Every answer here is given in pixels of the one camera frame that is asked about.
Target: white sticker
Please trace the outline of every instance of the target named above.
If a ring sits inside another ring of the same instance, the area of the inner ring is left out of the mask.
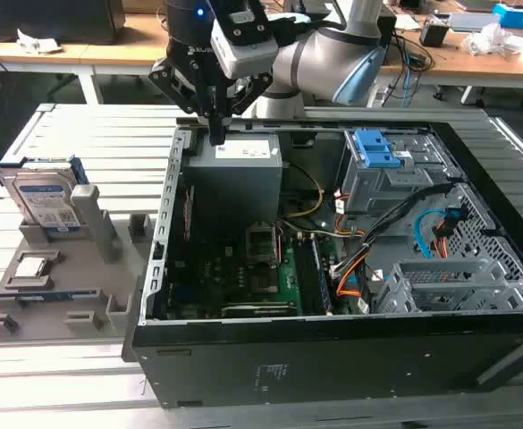
[[[226,140],[215,147],[215,157],[220,159],[268,159],[269,142],[267,140]]]
[[[344,215],[344,201],[341,199],[335,199],[334,206],[336,207],[336,213],[339,215]]]
[[[41,226],[68,231],[80,227],[73,208],[66,202],[66,192],[59,185],[23,185],[19,187],[33,216]]]
[[[357,303],[357,306],[359,307],[360,313],[362,313],[363,315],[368,314],[369,307],[363,298],[359,298],[359,302]]]
[[[372,272],[372,281],[373,282],[383,282],[384,281],[383,270],[374,270]]]
[[[412,154],[408,150],[395,150],[392,154],[397,158],[411,158]]]

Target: wooden table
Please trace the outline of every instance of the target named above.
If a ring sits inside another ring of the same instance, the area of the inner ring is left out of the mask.
[[[395,13],[409,13],[398,7],[393,7],[392,10]],[[452,2],[428,0],[425,13],[414,15],[414,19],[422,25],[427,15],[435,10],[439,13],[464,13]],[[507,31],[523,37],[523,30],[507,29]],[[399,30],[398,33],[412,42],[419,43],[419,31]],[[422,84],[470,87],[464,93],[462,102],[467,100],[471,87],[523,88],[523,64],[519,63],[516,54],[506,51],[505,57],[498,54],[472,56],[460,47],[466,36],[467,33],[456,33],[450,30],[446,34],[442,47],[428,47],[426,49],[434,58],[434,67],[423,74]],[[410,44],[407,48],[419,52]],[[395,47],[391,47],[387,55],[386,65],[383,66],[376,82],[379,92],[400,72],[400,54]]]
[[[116,44],[62,44],[49,55],[24,53],[16,43],[0,43],[0,71],[73,73],[79,77],[87,104],[103,102],[97,74],[147,75],[154,61],[165,55],[167,33],[155,15],[127,15]]]
[[[434,9],[442,13],[462,12],[453,4],[428,0],[427,12]],[[425,18],[425,15],[415,16],[418,22]],[[417,31],[405,31],[402,35],[418,42]],[[471,56],[460,49],[464,37],[465,34],[449,31],[443,47],[428,48],[435,66],[424,73],[423,84],[523,88],[523,65],[519,64],[517,56]],[[98,104],[102,97],[96,82],[97,74],[147,75],[154,61],[165,55],[166,47],[167,33],[155,15],[131,14],[127,15],[125,28],[113,46],[63,44],[63,51],[58,54],[27,55],[14,43],[0,43],[0,61],[7,70],[14,72],[75,73],[80,78],[87,103]],[[400,71],[401,59],[392,48],[375,88],[386,86]]]

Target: desk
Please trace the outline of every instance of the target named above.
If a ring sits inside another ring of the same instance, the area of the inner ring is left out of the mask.
[[[523,215],[523,142],[482,111],[335,107],[307,108],[306,114],[308,118],[448,122]],[[90,181],[99,187],[98,204],[111,217],[136,211],[155,217],[174,118],[181,115],[174,106],[42,105],[5,157],[76,154]],[[491,154],[502,145],[509,150]],[[17,207],[0,186],[0,278],[22,238],[17,230],[20,221]],[[120,341],[45,342],[0,347],[0,428],[489,429],[491,423],[503,423],[504,429],[516,429],[523,425],[523,373],[510,385],[482,394],[164,412],[139,365],[120,359]]]
[[[392,8],[395,13],[405,13],[398,7]],[[428,0],[426,10],[437,9],[440,13],[463,13],[456,5],[449,2],[436,2]],[[418,14],[414,18],[422,23],[426,15]],[[523,30],[507,29],[508,31],[523,37]],[[419,43],[419,31],[398,31],[403,37],[410,41]],[[507,51],[505,58],[498,54],[472,56],[461,50],[460,45],[466,33],[448,31],[442,47],[428,47],[427,51],[432,55],[435,66],[422,75],[421,83],[425,85],[441,86],[465,86],[465,87],[489,87],[489,88],[523,88],[523,65],[518,62],[518,56]],[[380,71],[376,81],[376,94],[401,72],[401,58],[398,51],[391,47],[387,55],[386,65]],[[462,102],[468,97],[464,94]],[[375,94],[371,96],[369,104],[374,104]]]
[[[87,104],[103,102],[96,74],[147,75],[165,55],[167,33],[155,15],[127,15],[116,44],[61,44],[50,55],[24,53],[16,43],[0,43],[0,62],[9,72],[72,73],[79,77]]]
[[[462,12],[446,2],[428,0],[428,11]],[[417,15],[422,22],[425,15]],[[419,32],[406,31],[403,36],[418,42]],[[426,85],[469,87],[523,88],[523,65],[515,55],[471,56],[459,49],[465,34],[448,32],[441,48],[428,48],[435,59],[435,67],[422,76]],[[53,55],[27,55],[14,43],[0,43],[0,61],[14,72],[74,73],[80,79],[88,104],[102,103],[96,82],[97,74],[148,74],[149,68],[165,55],[167,33],[162,30],[155,15],[129,14],[125,28],[112,46],[63,44],[63,51]],[[387,86],[400,73],[401,60],[391,49],[388,63],[383,66],[374,94]]]

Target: wire bundle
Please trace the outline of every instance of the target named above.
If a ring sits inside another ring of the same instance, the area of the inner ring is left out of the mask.
[[[379,235],[385,232],[391,225],[406,216],[419,200],[424,199],[430,195],[447,194],[455,185],[455,182],[440,183],[418,190],[380,216],[370,227],[367,234],[365,234],[365,236],[362,238],[359,250],[353,256],[341,261],[333,269],[333,277],[341,276],[339,286],[336,290],[337,296],[347,295],[347,292],[350,292],[349,290],[344,289],[350,274],[359,268],[359,265],[365,260],[368,253],[370,252],[372,244]]]
[[[398,52],[400,53],[401,60],[402,60],[402,70],[398,77],[396,78],[396,81],[389,87],[390,90],[388,92],[388,95],[383,101],[384,104],[388,101],[390,97],[398,98],[401,100],[401,107],[409,107],[410,103],[412,103],[412,99],[417,94],[419,88],[420,88],[420,79],[422,78],[422,74],[424,72],[427,72],[432,67],[434,67],[434,58],[432,55],[420,44],[413,42],[411,40],[408,40],[407,38],[400,36],[396,34],[396,31],[393,33],[394,37],[394,45],[398,48]],[[411,44],[422,52],[422,54],[426,57],[426,61],[421,66],[415,65],[410,58],[409,51],[407,51],[406,45]],[[414,89],[411,87],[411,80],[412,80],[412,73],[416,73],[416,84],[414,86]],[[404,90],[404,94],[402,97],[394,95],[394,90],[398,87],[398,84],[402,78],[402,75],[404,76],[404,81],[402,82],[402,89]]]

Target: robotic arm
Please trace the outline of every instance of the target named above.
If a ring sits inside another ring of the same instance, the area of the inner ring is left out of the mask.
[[[287,63],[287,55],[279,54],[279,71],[286,74],[285,69],[291,67],[290,79],[282,76],[281,81],[285,87],[300,88],[292,77],[292,68],[299,71],[299,63],[293,61],[299,36],[310,38],[326,29],[342,34],[354,26],[344,20],[341,7],[333,1],[331,20],[295,22],[294,18],[269,21],[259,0],[165,0],[167,55],[154,64],[149,78],[185,112],[198,114],[209,128],[212,145],[222,145],[231,116],[242,114],[272,86],[271,70],[280,48],[288,46],[287,52],[292,52],[291,63]],[[376,19],[382,2],[349,2],[353,3],[378,4]],[[327,74],[330,66],[321,63],[317,68],[324,67],[319,72]],[[321,80],[318,74],[313,86]]]

